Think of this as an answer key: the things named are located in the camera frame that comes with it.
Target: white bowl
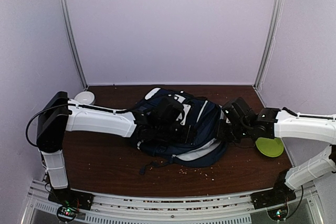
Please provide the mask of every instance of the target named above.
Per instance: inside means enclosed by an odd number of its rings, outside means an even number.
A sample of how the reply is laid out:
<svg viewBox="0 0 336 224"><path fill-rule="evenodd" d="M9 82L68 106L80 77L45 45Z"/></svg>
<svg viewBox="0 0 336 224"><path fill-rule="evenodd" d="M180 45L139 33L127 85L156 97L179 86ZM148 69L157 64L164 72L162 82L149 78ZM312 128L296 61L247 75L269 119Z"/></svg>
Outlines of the white bowl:
<svg viewBox="0 0 336 224"><path fill-rule="evenodd" d="M75 100L83 104L93 105L95 103L95 95L92 92L84 91L76 95Z"/></svg>

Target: wooden table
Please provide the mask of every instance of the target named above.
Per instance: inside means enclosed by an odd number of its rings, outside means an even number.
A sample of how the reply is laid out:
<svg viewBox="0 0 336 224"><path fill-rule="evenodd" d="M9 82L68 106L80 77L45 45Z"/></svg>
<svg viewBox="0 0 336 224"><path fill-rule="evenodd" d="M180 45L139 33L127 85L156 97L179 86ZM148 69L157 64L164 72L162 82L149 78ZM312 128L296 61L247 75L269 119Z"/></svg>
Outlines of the wooden table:
<svg viewBox="0 0 336 224"><path fill-rule="evenodd" d="M124 109L154 87L158 86L90 87L89 91L96 95L96 105ZM250 86L161 87L205 96L221 105L243 97L256 113L263 107ZM249 140L241 143L251 144ZM291 167L286 153L269 158L256 148L230 145L212 167L195 169L173 164L140 175L143 165L151 161L164 162L164 159L131 148L126 138L92 132L67 132L64 156L72 188L128 196L204 196L264 189L273 186L280 171Z"/></svg>

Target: lavender wall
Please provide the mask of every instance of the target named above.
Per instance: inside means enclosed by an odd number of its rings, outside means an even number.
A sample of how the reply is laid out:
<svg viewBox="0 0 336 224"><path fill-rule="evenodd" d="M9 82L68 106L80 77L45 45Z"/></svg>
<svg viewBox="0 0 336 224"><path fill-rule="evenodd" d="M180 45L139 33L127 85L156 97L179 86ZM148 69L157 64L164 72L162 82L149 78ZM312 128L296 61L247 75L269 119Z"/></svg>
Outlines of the lavender wall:
<svg viewBox="0 0 336 224"><path fill-rule="evenodd" d="M252 84L274 0L67 0L89 84Z"/></svg>
<svg viewBox="0 0 336 224"><path fill-rule="evenodd" d="M0 223L17 223L31 180L43 174L26 123L57 91L74 96L81 85L59 0L1 0L0 31Z"/></svg>
<svg viewBox="0 0 336 224"><path fill-rule="evenodd" d="M295 111L336 113L336 0L285 0L274 51L261 86L268 106ZM318 154L326 144L286 140L296 164ZM316 186L329 224L336 223L336 175Z"/></svg>

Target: backpack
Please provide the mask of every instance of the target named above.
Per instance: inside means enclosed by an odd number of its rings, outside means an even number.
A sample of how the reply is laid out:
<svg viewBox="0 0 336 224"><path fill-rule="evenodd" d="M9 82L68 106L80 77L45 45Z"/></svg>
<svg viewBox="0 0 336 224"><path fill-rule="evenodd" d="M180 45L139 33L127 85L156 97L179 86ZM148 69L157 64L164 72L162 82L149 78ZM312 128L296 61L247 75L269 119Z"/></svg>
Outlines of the backpack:
<svg viewBox="0 0 336 224"><path fill-rule="evenodd" d="M181 113L180 120L176 121L176 124L187 132L186 141L184 139L164 141L159 134L146 141L137 134L131 136L130 143L133 147L148 155L167 160L160 165L156 162L145 165L140 170L140 174L144 174L147 166L161 167L177 163L188 167L206 167L214 164L225 153L227 147L226 141L217 138L219 122L224 117L221 107L204 97L194 97L183 91L155 88L137 103L137 111L149 115L162 99L167 97L173 97L188 108L185 121L181 121L184 113Z"/></svg>

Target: green plate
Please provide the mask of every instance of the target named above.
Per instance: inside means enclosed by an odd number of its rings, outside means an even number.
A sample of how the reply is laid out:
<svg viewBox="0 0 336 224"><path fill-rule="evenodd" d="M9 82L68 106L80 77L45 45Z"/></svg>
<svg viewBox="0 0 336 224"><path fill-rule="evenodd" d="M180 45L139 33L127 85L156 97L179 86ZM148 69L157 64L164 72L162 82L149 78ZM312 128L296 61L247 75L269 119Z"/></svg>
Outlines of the green plate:
<svg viewBox="0 0 336 224"><path fill-rule="evenodd" d="M256 141L256 146L261 153L268 157L278 157L284 152L283 143L279 138L260 137Z"/></svg>

